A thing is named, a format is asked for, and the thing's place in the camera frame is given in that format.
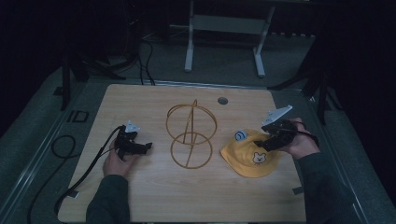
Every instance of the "white metal frame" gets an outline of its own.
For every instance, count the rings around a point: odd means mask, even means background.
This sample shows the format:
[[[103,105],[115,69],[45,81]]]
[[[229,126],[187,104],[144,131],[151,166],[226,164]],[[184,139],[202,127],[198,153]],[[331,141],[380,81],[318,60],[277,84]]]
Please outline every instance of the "white metal frame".
[[[254,60],[257,68],[257,75],[264,77],[264,66],[262,64],[262,46],[267,37],[271,19],[274,15],[275,7],[271,7],[266,20],[241,19],[230,17],[217,17],[207,15],[194,15],[194,0],[190,0],[190,21],[189,21],[189,45],[187,46],[186,63],[184,70],[190,72],[192,69],[192,58],[194,53],[193,32],[194,30],[207,30],[218,32],[242,33],[251,35],[261,35],[260,43],[253,48]]]

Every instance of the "hand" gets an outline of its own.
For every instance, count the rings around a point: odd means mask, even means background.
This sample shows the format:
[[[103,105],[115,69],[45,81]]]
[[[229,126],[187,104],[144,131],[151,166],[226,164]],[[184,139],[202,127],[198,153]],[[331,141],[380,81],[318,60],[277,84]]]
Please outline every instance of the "hand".
[[[103,173],[105,176],[121,175],[126,178],[129,171],[131,170],[132,165],[139,156],[125,156],[125,161],[122,161],[119,155],[117,155],[114,142],[115,141],[113,141],[110,145],[110,151],[108,152],[108,156],[103,165]]]
[[[303,121],[299,118],[290,119],[290,121],[296,125],[298,131],[304,133],[310,133],[307,131],[303,125]],[[315,141],[305,134],[296,134],[293,141],[285,147],[279,150],[288,152],[294,159],[299,160],[307,155],[320,152]]]

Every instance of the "wire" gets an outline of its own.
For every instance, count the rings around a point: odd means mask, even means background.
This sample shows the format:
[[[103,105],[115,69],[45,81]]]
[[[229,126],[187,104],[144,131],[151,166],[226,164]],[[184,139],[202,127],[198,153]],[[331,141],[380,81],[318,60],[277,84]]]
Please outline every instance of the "wire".
[[[113,149],[115,149],[115,148],[114,148],[114,147],[113,147],[113,148],[110,148],[109,150],[107,150],[107,151],[105,151],[104,153],[102,153],[102,155],[100,155],[100,156],[105,155],[107,152],[109,152],[109,151],[111,151],[111,150],[113,150]]]
[[[142,85],[144,85],[144,82],[143,82],[143,71],[146,71],[146,75],[148,76],[148,79],[149,79],[149,82],[150,82],[151,86],[155,86],[155,81],[154,81],[154,79],[152,78],[151,74],[149,73],[149,60],[150,60],[151,55],[152,55],[152,49],[153,49],[153,47],[152,47],[152,45],[151,45],[148,41],[146,41],[146,40],[142,40],[142,43],[149,45],[149,47],[150,47],[150,52],[149,52],[148,58],[147,58],[147,60],[146,60],[146,65],[143,65],[143,63],[142,63],[142,58],[140,57],[140,54],[137,55],[137,60],[139,61],[139,65],[140,65],[140,66],[139,66],[139,67],[140,67],[140,73],[139,73],[140,82],[141,82]]]
[[[88,167],[87,171],[85,171],[84,175],[70,188],[68,189],[56,202],[56,204],[54,205],[54,212],[56,215],[58,215],[59,213],[59,209],[61,207],[61,203],[64,201],[64,198],[69,195],[71,192],[73,192],[81,183],[82,181],[84,181],[84,179],[88,176],[88,174],[91,172],[93,166],[97,163],[97,161],[99,160],[99,158],[101,158],[104,153],[104,149],[107,146],[108,142],[110,141],[111,137],[114,135],[114,133],[116,131],[118,131],[121,128],[121,126],[117,127],[115,130],[113,130],[113,132],[110,134],[110,136],[107,138],[107,140],[105,141],[104,145],[100,148],[100,150],[98,151],[98,153],[96,154],[95,158],[93,159],[91,165]]]
[[[69,153],[67,154],[67,156],[62,156],[59,155],[56,151],[55,151],[55,144],[58,142],[58,140],[62,139],[62,138],[69,138],[72,140],[73,144],[71,146],[71,149],[69,151]],[[30,206],[29,206],[29,210],[28,210],[28,214],[27,214],[27,223],[32,223],[32,211],[33,211],[33,207],[35,206],[35,201],[37,200],[38,196],[40,195],[41,191],[44,189],[44,187],[47,186],[47,184],[51,181],[51,179],[55,176],[56,173],[58,173],[58,171],[62,168],[62,166],[64,166],[64,164],[67,162],[68,159],[72,159],[75,157],[78,157],[80,155],[80,153],[76,154],[76,155],[72,155],[74,150],[76,149],[76,139],[72,136],[72,135],[62,135],[59,136],[57,138],[55,138],[55,140],[52,142],[51,146],[51,151],[52,153],[61,159],[64,159],[62,161],[62,163],[55,169],[54,172],[52,172],[52,174],[49,176],[49,178],[44,182],[44,184],[41,186],[41,188],[38,190],[37,194],[35,195],[35,197],[33,198]]]

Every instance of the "yellow hat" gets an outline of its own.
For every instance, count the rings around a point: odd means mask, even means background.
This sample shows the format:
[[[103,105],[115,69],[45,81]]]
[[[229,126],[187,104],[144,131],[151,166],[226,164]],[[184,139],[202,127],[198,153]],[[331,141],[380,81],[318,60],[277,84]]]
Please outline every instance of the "yellow hat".
[[[269,175],[276,169],[281,152],[268,152],[254,144],[254,141],[265,141],[268,138],[268,134],[255,130],[237,131],[231,141],[220,151],[221,156],[240,175],[246,177]]]

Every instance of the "table top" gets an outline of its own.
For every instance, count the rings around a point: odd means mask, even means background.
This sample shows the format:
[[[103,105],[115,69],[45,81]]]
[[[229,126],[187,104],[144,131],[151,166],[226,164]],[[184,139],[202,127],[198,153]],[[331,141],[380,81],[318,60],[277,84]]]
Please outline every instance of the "table top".
[[[228,104],[220,104],[220,97],[226,98]],[[171,107],[191,105],[194,100],[215,116],[218,126],[209,140],[213,148],[210,161],[199,169],[186,169],[172,158],[173,138],[165,123]],[[131,221],[305,221],[304,195],[293,193],[301,183],[290,155],[282,153],[276,170],[268,176],[248,178],[237,174],[219,153],[235,131],[259,131],[268,111],[274,109],[272,95],[265,90],[110,85],[70,186],[87,170],[111,132],[131,120],[141,128],[136,143],[153,144],[128,177]],[[194,131],[209,137],[216,128],[212,118],[200,110],[194,111]],[[172,114],[168,127],[173,135],[185,132],[189,112],[188,107],[183,107]],[[209,148],[206,144],[200,147]],[[174,145],[175,158],[185,160],[183,155],[177,155],[177,148]],[[192,154],[191,165],[201,164],[207,156],[204,150]],[[96,163],[77,188],[78,197],[64,199],[58,215],[61,221],[85,221],[87,206],[103,178],[105,158]]]

